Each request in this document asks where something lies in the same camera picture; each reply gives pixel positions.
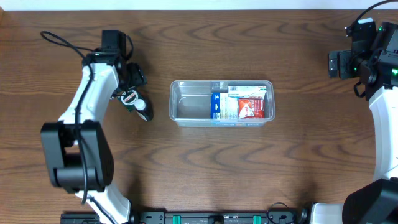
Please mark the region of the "dark syrup bottle white cap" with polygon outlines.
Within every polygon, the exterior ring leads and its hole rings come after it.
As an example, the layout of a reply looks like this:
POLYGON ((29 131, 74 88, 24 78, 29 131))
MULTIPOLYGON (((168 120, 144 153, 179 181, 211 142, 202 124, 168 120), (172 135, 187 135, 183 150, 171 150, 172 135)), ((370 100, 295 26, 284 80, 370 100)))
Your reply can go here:
POLYGON ((144 121, 152 121, 154 117, 154 111, 152 107, 152 103, 146 98, 138 98, 134 102, 134 107, 136 109, 136 113, 144 120, 144 121))

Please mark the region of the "red medicine box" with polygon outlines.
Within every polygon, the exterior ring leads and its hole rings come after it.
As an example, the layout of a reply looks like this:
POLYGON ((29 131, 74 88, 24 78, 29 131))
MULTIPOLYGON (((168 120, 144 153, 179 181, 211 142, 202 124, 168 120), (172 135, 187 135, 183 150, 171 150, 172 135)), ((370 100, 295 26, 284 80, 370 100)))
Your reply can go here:
POLYGON ((264 102, 262 99, 240 98, 238 100, 238 118, 264 118, 264 102))

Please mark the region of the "white green medicine box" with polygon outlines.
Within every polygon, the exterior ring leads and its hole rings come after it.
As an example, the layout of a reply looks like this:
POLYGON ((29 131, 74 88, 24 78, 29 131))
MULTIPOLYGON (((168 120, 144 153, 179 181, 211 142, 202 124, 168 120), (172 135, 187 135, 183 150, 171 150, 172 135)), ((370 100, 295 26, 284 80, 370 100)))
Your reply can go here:
POLYGON ((229 86, 228 96, 232 98, 264 98, 267 93, 266 86, 229 86))

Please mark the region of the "green Zam-Buk box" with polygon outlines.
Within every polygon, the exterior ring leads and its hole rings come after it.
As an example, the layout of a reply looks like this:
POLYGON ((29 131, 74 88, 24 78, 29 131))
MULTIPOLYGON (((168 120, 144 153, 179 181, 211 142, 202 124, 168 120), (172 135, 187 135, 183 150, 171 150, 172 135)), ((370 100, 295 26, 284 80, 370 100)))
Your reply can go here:
POLYGON ((139 95, 136 90, 124 91, 121 95, 117 97, 117 99, 123 104, 128 112, 132 112, 135 110, 134 104, 138 98, 139 95))

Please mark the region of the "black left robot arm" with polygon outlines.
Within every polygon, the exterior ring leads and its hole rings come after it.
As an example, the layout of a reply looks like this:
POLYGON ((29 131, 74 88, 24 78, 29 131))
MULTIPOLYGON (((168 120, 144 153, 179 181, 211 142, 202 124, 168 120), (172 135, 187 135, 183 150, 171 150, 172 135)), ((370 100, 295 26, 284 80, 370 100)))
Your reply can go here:
POLYGON ((40 130, 51 184, 93 209, 91 213, 64 213, 61 223, 140 223, 131 201, 113 182, 114 159, 102 128, 112 99, 144 121, 154 117, 151 102, 137 90, 147 79, 140 66, 130 61, 131 38, 119 30, 103 30, 101 46, 83 54, 83 47, 49 31, 40 34, 82 58, 82 79, 70 106, 58 121, 44 123, 40 130))

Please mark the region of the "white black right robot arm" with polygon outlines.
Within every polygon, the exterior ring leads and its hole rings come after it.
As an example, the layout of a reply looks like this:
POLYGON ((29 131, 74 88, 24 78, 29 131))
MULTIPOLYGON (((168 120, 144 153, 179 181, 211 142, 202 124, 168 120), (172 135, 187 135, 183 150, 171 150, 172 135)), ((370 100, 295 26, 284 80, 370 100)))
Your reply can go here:
POLYGON ((357 78, 354 93, 369 103, 376 143, 373 181, 344 203, 314 203, 309 223, 397 223, 397 25, 371 18, 346 28, 349 50, 328 54, 328 75, 357 78))

